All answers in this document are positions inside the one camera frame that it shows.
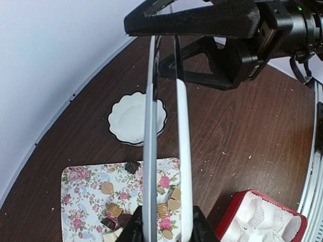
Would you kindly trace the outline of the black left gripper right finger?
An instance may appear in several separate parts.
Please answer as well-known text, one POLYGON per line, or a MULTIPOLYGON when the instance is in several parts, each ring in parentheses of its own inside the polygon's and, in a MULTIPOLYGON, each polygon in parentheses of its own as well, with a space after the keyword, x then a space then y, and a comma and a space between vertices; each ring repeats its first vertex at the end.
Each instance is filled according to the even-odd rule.
POLYGON ((158 14, 172 1, 144 1, 124 18, 130 36, 201 35, 251 38, 260 21, 254 1, 224 1, 216 5, 158 14))

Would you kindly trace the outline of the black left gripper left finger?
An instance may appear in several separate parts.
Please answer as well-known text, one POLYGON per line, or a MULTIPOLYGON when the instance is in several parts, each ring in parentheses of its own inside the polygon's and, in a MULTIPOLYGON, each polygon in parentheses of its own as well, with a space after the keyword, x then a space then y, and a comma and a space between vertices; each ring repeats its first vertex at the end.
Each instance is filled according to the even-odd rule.
POLYGON ((201 37, 194 42, 180 47, 179 36, 174 36, 174 54, 159 62, 158 74, 162 78, 179 78, 185 82, 217 90, 233 90, 240 85, 240 79, 228 72, 228 60, 225 50, 219 49, 213 37, 201 37), (184 70, 184 61, 199 54, 207 58, 210 73, 184 70))

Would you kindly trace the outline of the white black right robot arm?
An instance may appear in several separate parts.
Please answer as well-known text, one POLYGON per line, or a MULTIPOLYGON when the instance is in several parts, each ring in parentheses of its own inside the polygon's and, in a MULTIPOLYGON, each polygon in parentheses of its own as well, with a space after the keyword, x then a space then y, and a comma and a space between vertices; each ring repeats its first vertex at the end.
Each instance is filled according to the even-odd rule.
POLYGON ((254 80, 272 59, 288 57, 296 79, 313 83, 309 60, 322 58, 322 1, 227 1, 233 8, 234 33, 248 36, 227 40, 226 50, 233 49, 227 67, 230 85, 254 80))

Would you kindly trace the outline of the dark heart chocolate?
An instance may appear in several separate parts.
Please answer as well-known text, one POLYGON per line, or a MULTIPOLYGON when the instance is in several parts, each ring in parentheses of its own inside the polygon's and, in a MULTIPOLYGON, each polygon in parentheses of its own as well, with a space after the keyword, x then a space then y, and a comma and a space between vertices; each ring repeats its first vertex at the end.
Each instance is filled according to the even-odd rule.
POLYGON ((125 228, 127 226, 127 223, 131 220, 132 214, 121 214, 118 217, 118 224, 120 227, 125 228))

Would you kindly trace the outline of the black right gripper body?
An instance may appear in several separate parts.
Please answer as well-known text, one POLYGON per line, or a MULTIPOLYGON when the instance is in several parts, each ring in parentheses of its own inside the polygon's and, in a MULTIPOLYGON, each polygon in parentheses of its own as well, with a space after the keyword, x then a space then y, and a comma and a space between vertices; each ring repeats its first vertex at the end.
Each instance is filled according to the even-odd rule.
POLYGON ((308 67, 308 6, 305 1, 259 3, 260 22, 250 39, 227 40, 227 73, 232 88, 254 80, 271 60, 289 57, 297 79, 297 64, 308 67))

